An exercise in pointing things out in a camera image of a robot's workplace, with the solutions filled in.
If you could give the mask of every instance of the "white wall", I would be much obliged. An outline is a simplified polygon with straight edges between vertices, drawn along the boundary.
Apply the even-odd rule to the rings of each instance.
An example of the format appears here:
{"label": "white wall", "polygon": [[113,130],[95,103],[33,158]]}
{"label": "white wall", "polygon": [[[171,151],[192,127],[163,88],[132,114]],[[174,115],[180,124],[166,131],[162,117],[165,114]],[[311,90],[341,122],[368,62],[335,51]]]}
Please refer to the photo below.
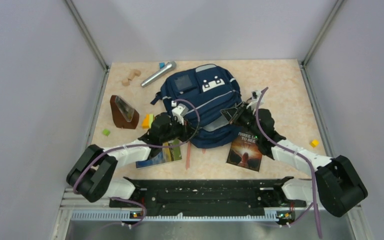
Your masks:
{"label": "white wall", "polygon": [[336,0],[74,0],[108,63],[304,59]]}
{"label": "white wall", "polygon": [[308,70],[335,152],[360,174],[364,213],[384,240],[384,1],[347,1]]}
{"label": "white wall", "polygon": [[0,240],[50,238],[102,79],[62,0],[0,1]]}

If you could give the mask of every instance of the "tabletop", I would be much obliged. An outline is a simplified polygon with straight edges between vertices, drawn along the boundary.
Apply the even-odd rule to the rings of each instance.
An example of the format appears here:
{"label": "tabletop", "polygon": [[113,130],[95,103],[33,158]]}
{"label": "tabletop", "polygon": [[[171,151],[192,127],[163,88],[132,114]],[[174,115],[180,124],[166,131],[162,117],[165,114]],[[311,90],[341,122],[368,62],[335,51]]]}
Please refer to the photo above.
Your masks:
{"label": "tabletop", "polygon": [[[251,92],[268,87],[261,108],[269,109],[275,121],[276,131],[288,140],[305,149],[325,155],[323,143],[309,96],[296,59],[278,60],[213,60],[213,61],[176,61],[175,70],[167,73],[149,86],[141,87],[141,82],[159,69],[158,62],[115,62],[110,67],[102,103],[97,118],[92,144],[103,147],[128,144],[142,136],[147,129],[141,127],[146,114],[157,115],[165,112],[162,101],[155,105],[150,102],[165,79],[171,74],[204,64],[216,64],[230,71],[240,86],[242,100],[251,96]],[[123,86],[122,80],[130,71],[137,69],[141,75]],[[140,114],[136,129],[117,128],[113,123],[110,98],[118,95],[134,107]],[[108,136],[103,130],[110,130]],[[313,148],[312,140],[320,144]],[[190,151],[190,168],[186,169],[187,145],[180,147],[183,159],[167,164],[136,169],[134,163],[118,168],[114,178],[131,179],[279,179],[285,176],[308,178],[292,166],[274,161],[266,156],[261,160],[259,172],[226,163],[230,143],[221,147]]]}

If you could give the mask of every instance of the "yellow cube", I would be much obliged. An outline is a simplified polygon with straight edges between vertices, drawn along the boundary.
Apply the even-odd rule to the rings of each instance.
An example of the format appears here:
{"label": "yellow cube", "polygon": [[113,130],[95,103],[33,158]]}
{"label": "yellow cube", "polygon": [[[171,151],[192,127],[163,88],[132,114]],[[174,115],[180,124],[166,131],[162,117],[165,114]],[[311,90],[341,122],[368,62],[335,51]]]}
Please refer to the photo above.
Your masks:
{"label": "yellow cube", "polygon": [[310,142],[310,145],[315,148],[317,147],[317,145],[319,145],[319,141],[317,141],[316,139],[314,139],[313,141]]}

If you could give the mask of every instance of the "book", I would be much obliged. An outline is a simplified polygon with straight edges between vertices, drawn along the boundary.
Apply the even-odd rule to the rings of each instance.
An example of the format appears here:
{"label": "book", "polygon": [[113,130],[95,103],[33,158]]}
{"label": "book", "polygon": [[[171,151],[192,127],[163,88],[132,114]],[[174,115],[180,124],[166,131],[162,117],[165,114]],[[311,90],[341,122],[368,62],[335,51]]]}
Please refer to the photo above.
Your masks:
{"label": "book", "polygon": [[256,137],[242,128],[230,146],[227,163],[244,169],[260,171],[263,154],[258,150]]}
{"label": "book", "polygon": [[[180,141],[178,139],[175,139],[164,143],[163,146],[173,146],[178,144],[180,144]],[[142,169],[161,164],[173,163],[179,160],[182,160],[182,153],[180,151],[179,146],[174,148],[163,148],[162,151],[158,153],[155,157],[145,161],[137,161],[136,168]]]}

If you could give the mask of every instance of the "backpack strap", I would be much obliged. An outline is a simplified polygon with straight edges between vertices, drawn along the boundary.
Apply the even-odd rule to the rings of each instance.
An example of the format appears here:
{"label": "backpack strap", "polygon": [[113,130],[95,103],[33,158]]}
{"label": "backpack strap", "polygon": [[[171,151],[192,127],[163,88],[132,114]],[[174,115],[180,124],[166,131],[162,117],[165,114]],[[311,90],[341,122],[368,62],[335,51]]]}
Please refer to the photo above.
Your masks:
{"label": "backpack strap", "polygon": [[151,104],[155,105],[159,100],[162,100],[162,99],[163,97],[161,96],[161,92],[159,91],[155,94],[155,98],[151,101]]}

